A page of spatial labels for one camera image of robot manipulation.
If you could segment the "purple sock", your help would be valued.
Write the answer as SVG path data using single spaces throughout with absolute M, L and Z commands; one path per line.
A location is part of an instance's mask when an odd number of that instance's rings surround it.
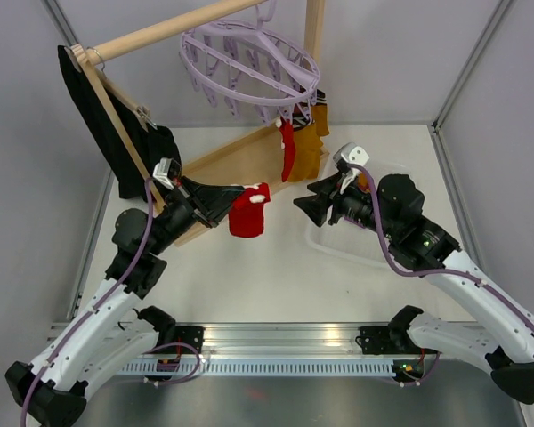
M 358 175 L 358 187 L 364 192 L 369 192 L 368 179 L 362 173 Z

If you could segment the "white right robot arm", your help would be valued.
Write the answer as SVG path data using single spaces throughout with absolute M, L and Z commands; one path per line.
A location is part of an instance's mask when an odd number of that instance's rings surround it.
M 474 331 L 406 306 L 390 321 L 392 347 L 443 353 L 477 367 L 523 404 L 534 403 L 534 316 L 512 302 L 444 228 L 423 213 L 424 194 L 406 174 L 388 174 L 368 191 L 341 185 L 341 173 L 308 185 L 294 204 L 317 226 L 348 221 L 374 231 L 398 275 L 423 278 L 480 325 Z

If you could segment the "purple round clip hanger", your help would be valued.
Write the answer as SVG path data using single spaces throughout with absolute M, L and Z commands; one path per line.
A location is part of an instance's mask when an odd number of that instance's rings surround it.
M 320 71 L 299 44 L 267 28 L 277 3 L 255 8 L 256 21 L 219 19 L 182 33 L 179 56 L 195 91 L 233 117 L 251 108 L 266 125 L 294 115 L 312 121 Z

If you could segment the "mustard sock brown cuff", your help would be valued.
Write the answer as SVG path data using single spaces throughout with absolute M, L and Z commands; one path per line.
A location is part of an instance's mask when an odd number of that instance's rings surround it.
M 311 107 L 312 118 L 316 127 L 316 133 L 319 137 L 325 137 L 330 134 L 328 129 L 328 104 L 327 96 L 320 89 L 317 90 L 316 100 Z

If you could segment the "mustard yellow sock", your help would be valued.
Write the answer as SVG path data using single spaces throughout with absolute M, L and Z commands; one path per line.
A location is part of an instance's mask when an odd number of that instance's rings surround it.
M 322 137 L 327 135 L 328 129 L 318 126 L 315 122 L 308 123 L 303 117 L 293 119 L 295 160 L 288 181 L 307 181 L 318 177 L 320 153 L 323 147 Z

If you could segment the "red sock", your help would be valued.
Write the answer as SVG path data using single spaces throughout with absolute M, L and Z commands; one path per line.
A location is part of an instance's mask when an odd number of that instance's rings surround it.
M 271 202 L 267 183 L 246 186 L 229 211 L 229 231 L 237 238 L 256 238 L 264 232 L 264 206 Z
M 294 127 L 290 121 L 279 117 L 276 121 L 281 136 L 281 147 L 284 151 L 281 180 L 287 182 L 293 170 L 296 157 Z

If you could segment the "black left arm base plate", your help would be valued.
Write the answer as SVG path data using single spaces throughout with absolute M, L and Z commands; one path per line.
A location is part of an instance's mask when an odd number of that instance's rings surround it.
M 158 338 L 157 350 L 153 354 L 192 354 L 193 351 L 181 345 L 179 342 L 188 344 L 193 347 L 197 353 L 200 353 L 205 341 L 204 334 L 206 329 L 203 326 L 176 326 L 172 334 L 166 334 Z

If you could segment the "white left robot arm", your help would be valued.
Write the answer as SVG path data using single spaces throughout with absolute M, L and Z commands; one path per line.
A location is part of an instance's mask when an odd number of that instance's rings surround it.
M 149 306 L 132 325 L 109 334 L 155 287 L 167 263 L 160 259 L 195 223 L 216 227 L 246 191 L 242 185 L 206 185 L 155 173 L 146 180 L 166 188 L 160 214 L 132 208 L 121 213 L 112 242 L 117 253 L 97 291 L 61 334 L 30 362 L 14 362 L 5 380 L 20 406 L 21 426 L 72 426 L 93 395 L 130 360 L 170 351 L 176 321 Z

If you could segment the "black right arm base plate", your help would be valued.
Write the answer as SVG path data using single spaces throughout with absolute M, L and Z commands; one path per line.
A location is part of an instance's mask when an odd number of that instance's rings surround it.
M 422 355 L 406 332 L 391 331 L 388 326 L 360 326 L 355 342 L 364 355 Z

